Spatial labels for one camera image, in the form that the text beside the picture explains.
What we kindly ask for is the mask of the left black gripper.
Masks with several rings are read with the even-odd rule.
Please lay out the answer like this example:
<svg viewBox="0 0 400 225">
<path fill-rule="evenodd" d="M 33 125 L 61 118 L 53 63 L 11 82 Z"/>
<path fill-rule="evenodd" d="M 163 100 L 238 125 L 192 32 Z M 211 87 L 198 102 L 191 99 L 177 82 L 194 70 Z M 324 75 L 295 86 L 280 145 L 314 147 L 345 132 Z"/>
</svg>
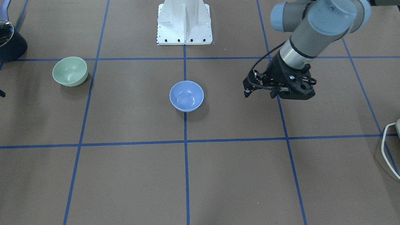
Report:
<svg viewBox="0 0 400 225">
<path fill-rule="evenodd" d="M 315 96 L 316 79 L 311 77 L 310 65 L 303 69 L 289 67 L 280 55 L 275 55 L 266 71 L 258 72 L 252 68 L 242 82 L 244 96 L 248 98 L 256 90 L 270 91 L 270 97 L 279 96 L 289 100 L 308 100 Z"/>
</svg>

